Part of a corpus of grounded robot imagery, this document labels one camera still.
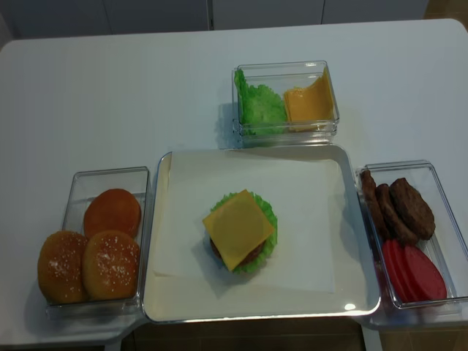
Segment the white cabinet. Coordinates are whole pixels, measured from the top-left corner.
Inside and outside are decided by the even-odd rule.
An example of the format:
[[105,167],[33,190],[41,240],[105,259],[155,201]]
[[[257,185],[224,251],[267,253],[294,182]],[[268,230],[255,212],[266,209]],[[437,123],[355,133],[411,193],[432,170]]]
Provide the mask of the white cabinet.
[[320,24],[324,0],[212,0],[214,29]]
[[104,0],[113,34],[208,30],[207,0]]
[[420,20],[428,0],[325,0],[322,23]]
[[102,0],[1,0],[0,11],[19,38],[110,34]]

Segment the lettuce leaf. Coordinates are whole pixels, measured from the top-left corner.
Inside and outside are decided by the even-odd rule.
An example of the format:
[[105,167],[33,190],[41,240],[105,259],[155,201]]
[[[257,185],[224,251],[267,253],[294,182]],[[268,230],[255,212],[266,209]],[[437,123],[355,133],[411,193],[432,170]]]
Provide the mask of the lettuce leaf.
[[[270,222],[270,224],[275,228],[273,233],[268,236],[265,240],[265,245],[263,245],[263,249],[261,253],[258,254],[257,258],[250,262],[247,265],[243,265],[241,267],[234,268],[234,273],[252,273],[260,268],[261,265],[266,261],[268,257],[270,257],[273,249],[275,248],[276,244],[278,243],[278,219],[276,218],[275,214],[273,213],[273,209],[269,202],[264,201],[260,195],[255,194],[254,192],[250,192],[250,194],[254,197],[255,202],[259,205],[262,212],[265,214],[266,218]],[[234,196],[237,195],[237,192],[231,192],[229,195],[225,195],[216,205],[211,209],[211,212],[215,211],[219,207],[223,206],[227,201],[232,199]]]
[[[284,102],[271,88],[264,84],[257,87],[249,86],[242,69],[237,69],[234,74],[234,83],[237,87],[241,123],[252,124],[261,127],[271,123],[282,123],[287,120]],[[250,135],[281,134],[282,128],[264,128],[257,131],[246,130]]]

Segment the white table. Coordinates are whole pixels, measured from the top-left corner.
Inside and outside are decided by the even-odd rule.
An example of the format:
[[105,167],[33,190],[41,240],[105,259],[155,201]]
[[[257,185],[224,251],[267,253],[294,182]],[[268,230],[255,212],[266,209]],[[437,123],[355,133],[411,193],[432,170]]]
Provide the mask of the white table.
[[353,166],[430,160],[468,233],[468,35],[454,20],[16,41],[0,52],[0,345],[110,341],[137,322],[46,319],[36,263],[75,172],[153,175],[168,151],[228,147],[234,67],[318,59]]

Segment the square tray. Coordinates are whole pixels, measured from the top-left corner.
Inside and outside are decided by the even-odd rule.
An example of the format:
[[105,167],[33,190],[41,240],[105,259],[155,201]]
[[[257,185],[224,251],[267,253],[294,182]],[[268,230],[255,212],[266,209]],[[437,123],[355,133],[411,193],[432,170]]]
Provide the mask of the square tray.
[[417,247],[433,262],[442,275],[447,287],[447,298],[436,301],[420,301],[403,303],[395,293],[382,254],[382,239],[377,234],[366,202],[361,201],[365,215],[368,217],[373,240],[382,263],[385,279],[390,293],[390,299],[397,309],[434,306],[448,302],[468,301],[468,250],[460,233],[442,185],[437,177],[434,166],[425,160],[410,162],[393,162],[367,165],[357,171],[358,185],[362,197],[361,173],[370,170],[376,185],[392,184],[397,178],[406,178],[415,187],[431,208],[436,230],[429,241],[420,240]]
[[[323,168],[326,170],[324,173],[306,173],[301,175],[304,181],[297,182],[293,177],[294,181],[285,184],[283,173],[288,173],[296,167],[308,167],[309,163],[320,162],[326,163],[326,167]],[[237,173],[237,176],[233,176],[234,169],[241,170],[242,176],[239,177]],[[258,170],[267,170],[265,173],[274,171],[271,172],[271,176],[258,179],[256,177]],[[171,182],[176,179],[178,179],[177,184],[181,186],[171,188]],[[316,184],[313,179],[316,181],[325,179],[325,181],[324,184]],[[299,203],[293,204],[294,207],[291,206],[291,201],[294,199],[286,196],[281,200],[284,197],[285,186],[288,186],[288,192],[295,194],[307,187],[318,186],[323,188],[323,191],[317,193],[323,196],[296,199]],[[292,207],[319,206],[320,210],[324,210],[325,215],[318,219],[316,216],[315,225],[308,226],[301,235],[307,239],[311,238],[312,245],[316,245],[317,233],[327,229],[325,238],[330,241],[334,292],[290,290],[251,284],[253,280],[242,281],[245,276],[234,276],[231,279],[233,274],[225,269],[214,269],[214,275],[205,274],[202,270],[203,275],[200,277],[155,273],[154,267],[158,268],[157,263],[161,259],[159,254],[162,251],[177,253],[171,254],[176,257],[176,260],[170,261],[171,269],[172,264],[184,268],[191,267],[192,261],[195,265],[200,265],[198,260],[193,260],[192,255],[196,253],[204,254],[205,259],[215,265],[215,257],[201,244],[203,242],[200,238],[203,234],[201,219],[205,213],[209,213],[214,199],[219,200],[225,192],[241,191],[242,187],[258,192],[266,200],[273,201],[271,205],[278,216],[280,226],[276,253],[281,249],[281,245],[288,244],[288,241],[291,242],[291,238],[294,237],[293,233],[288,235],[286,230],[281,231],[281,226],[283,229],[290,228],[291,223],[285,223],[287,219],[291,218],[290,222],[294,222],[296,217],[303,219],[311,216],[309,212],[292,210]],[[178,201],[179,197],[171,197],[171,192],[181,195],[180,198],[190,204],[196,202],[198,208],[194,210],[193,205]],[[187,230],[169,232],[163,230],[171,208],[176,208],[177,218],[186,222],[184,229],[188,228]],[[163,239],[167,236],[164,236],[164,233],[179,237],[180,244],[176,250],[170,245],[165,245],[167,241]],[[194,235],[198,244],[194,244]],[[275,252],[269,260],[278,258],[275,257]],[[267,261],[266,266],[258,272],[259,275],[263,273],[262,269],[268,268],[269,263],[272,264],[271,261]],[[307,267],[310,267],[308,268],[310,272],[307,274],[312,276],[314,274],[312,271],[320,271],[323,265]],[[380,289],[359,207],[353,171],[346,152],[339,146],[187,151],[167,154],[159,162],[148,270],[143,293],[143,311],[149,320],[199,322],[277,317],[357,316],[371,314],[379,303]]]
[[[234,134],[243,147],[307,145],[313,143],[331,143],[337,132],[339,122],[330,70],[330,93],[333,100],[332,119],[321,121],[283,122],[255,126],[241,123],[241,108],[234,74],[238,69],[244,71],[246,82],[250,86],[265,84],[283,99],[283,94],[291,88],[306,88],[324,74],[328,69],[325,61],[290,62],[283,64],[246,64],[233,71],[233,127]],[[278,134],[266,135],[262,130],[274,128]]]
[[140,310],[140,294],[146,275],[146,240],[151,228],[152,200],[149,170],[146,167],[122,168],[79,172],[73,177],[72,188],[65,211],[62,230],[71,230],[84,235],[83,218],[92,200],[109,189],[125,189],[131,192],[141,207],[141,221],[135,241],[140,246],[137,292],[131,298],[82,303],[48,303],[49,319],[87,318],[132,314]]

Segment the burger patty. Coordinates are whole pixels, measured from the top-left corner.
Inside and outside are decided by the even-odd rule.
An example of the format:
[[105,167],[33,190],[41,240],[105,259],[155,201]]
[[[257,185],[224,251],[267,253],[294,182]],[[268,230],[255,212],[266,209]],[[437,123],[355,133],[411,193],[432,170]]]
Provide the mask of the burger patty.
[[409,185],[405,178],[400,178],[390,185],[390,195],[396,212],[407,227],[419,238],[429,240],[436,224],[429,205],[419,191]]
[[396,213],[390,198],[388,185],[380,184],[375,189],[375,196],[385,223],[393,231],[398,240],[403,244],[416,245],[418,237],[403,223]]
[[391,239],[390,232],[383,220],[382,212],[380,211],[379,203],[375,197],[375,181],[369,170],[364,170],[361,173],[361,183],[363,188],[364,199],[371,213],[375,229],[380,237],[384,240]]
[[[216,247],[216,245],[214,244],[214,242],[211,239],[210,239],[210,245],[211,245],[211,249],[213,250],[214,255],[216,257],[218,257],[220,260],[222,260],[222,257],[221,257],[221,254],[218,251],[218,248]],[[265,242],[263,241],[259,246],[257,246],[255,249],[250,251],[250,253],[246,256],[246,258],[244,258],[242,260],[241,263],[238,264],[238,266],[249,264],[250,262],[255,260],[257,258],[257,256],[261,253],[264,245],[265,245]]]

